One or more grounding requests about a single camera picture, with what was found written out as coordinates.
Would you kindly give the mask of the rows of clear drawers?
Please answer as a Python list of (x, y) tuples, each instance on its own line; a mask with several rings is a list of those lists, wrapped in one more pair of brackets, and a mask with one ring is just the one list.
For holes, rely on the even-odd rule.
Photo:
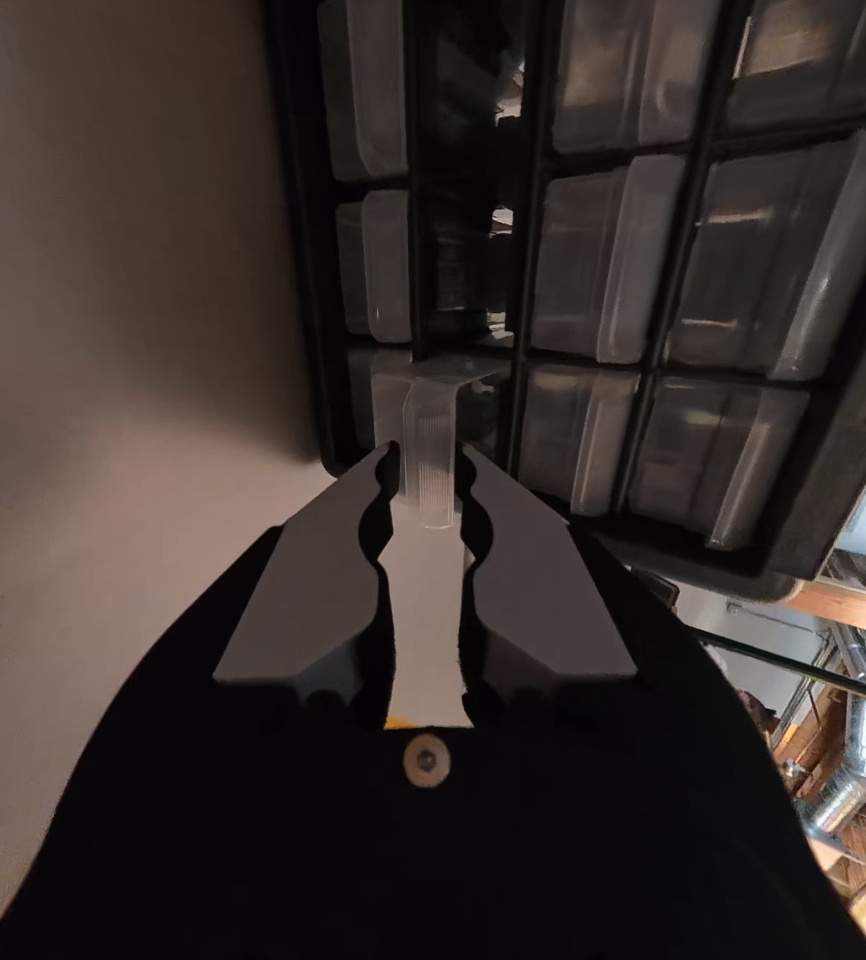
[(434, 341), (478, 341), (526, 296), (519, 472), (572, 514), (627, 513), (706, 549), (758, 537), (866, 279), (866, 2), (563, 2), (538, 245), (525, 201), (523, 2), (434, 3), (440, 176), (426, 190)]

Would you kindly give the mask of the black storage cabinet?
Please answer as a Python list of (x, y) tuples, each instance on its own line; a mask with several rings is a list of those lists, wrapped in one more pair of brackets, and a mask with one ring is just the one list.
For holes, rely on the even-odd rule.
[[(432, 269), (426, 261), (426, 190), (439, 178), (432, 149), (435, 112), (422, 111), (434, 78), (429, 22), (436, 2), (261, 2), (264, 33), (291, 209), (299, 298), (319, 454), (339, 476), (368, 449), (354, 436), (346, 352), (407, 350), (420, 362), (440, 354), (496, 356), (511, 363), (492, 459), (521, 484), (520, 438), (526, 408), (526, 296), (513, 282), (509, 319), (478, 341), (434, 341)], [(529, 75), (511, 151), (514, 196), (525, 201), (513, 241), (519, 275), (540, 234), (543, 168), (549, 144), (563, 2), (523, 2)], [(700, 117), (722, 119), (725, 81), (735, 64), (744, 18), (722, 12), (714, 33), (712, 92)], [(807, 384), (809, 402), (791, 457), (767, 501), (758, 537), (735, 551), (706, 549), (689, 531), (629, 513), (574, 515), (569, 502), (534, 490), (567, 521), (589, 531), (628, 566), (724, 594), (774, 601), (823, 572), (866, 488), (866, 278), (847, 316), (826, 376)]]

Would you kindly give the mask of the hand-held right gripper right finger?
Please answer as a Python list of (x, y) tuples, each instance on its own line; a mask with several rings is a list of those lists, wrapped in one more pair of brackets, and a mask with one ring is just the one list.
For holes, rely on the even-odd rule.
[(495, 725), (516, 699), (636, 678), (637, 666), (568, 523), (473, 446), (458, 448), (463, 709)]

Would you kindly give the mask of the thin black rod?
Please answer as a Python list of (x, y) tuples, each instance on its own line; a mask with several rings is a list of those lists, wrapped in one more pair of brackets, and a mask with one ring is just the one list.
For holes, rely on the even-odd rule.
[(813, 679), (814, 681), (821, 682), (828, 687), (832, 686), (836, 690), (843, 690), (866, 699), (866, 680), (850, 678), (846, 675), (838, 674), (820, 666), (801, 662), (786, 655), (783, 656), (782, 654), (766, 651), (749, 644), (735, 641), (731, 638), (726, 638), (718, 634), (716, 635), (715, 633), (709, 631), (707, 632), (706, 630), (700, 630), (695, 627), (689, 627), (688, 630), (691, 631), (691, 633), (699, 642), (702, 642), (708, 646), (738, 654), (739, 656), (746, 657), (747, 659), (752, 659), (761, 663), (765, 663), (769, 666), (774, 666), (776, 668)]

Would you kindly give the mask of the clear plastic drawer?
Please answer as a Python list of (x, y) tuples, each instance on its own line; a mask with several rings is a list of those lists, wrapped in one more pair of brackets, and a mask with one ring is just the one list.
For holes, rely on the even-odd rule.
[(423, 526), (451, 527), (457, 446), (494, 458), (511, 363), (463, 354), (415, 362), (409, 350), (372, 346), (349, 349), (346, 361), (359, 447), (396, 442), (399, 498)]

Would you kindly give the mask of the silver metal duct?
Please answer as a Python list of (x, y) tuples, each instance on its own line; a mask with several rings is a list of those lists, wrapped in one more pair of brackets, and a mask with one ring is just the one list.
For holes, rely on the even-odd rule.
[[(866, 684), (866, 635), (842, 625), (834, 630), (847, 665), (847, 676)], [(819, 797), (801, 809), (799, 819), (817, 855), (826, 847), (843, 852), (837, 831), (866, 805), (866, 695), (847, 696), (844, 748), (841, 759), (824, 782)]]

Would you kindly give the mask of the wooden beam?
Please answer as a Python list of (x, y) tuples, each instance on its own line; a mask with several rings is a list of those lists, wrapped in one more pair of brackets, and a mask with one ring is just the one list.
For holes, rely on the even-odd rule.
[(829, 577), (798, 581), (779, 606), (866, 631), (866, 586)]

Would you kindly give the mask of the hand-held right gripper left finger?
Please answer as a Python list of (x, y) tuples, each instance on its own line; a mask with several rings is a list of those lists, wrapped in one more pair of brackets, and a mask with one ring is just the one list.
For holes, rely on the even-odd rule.
[(380, 445), (282, 527), (215, 671), (225, 686), (339, 697), (361, 725), (384, 725), (395, 673), (389, 579), (400, 485), (395, 441)]

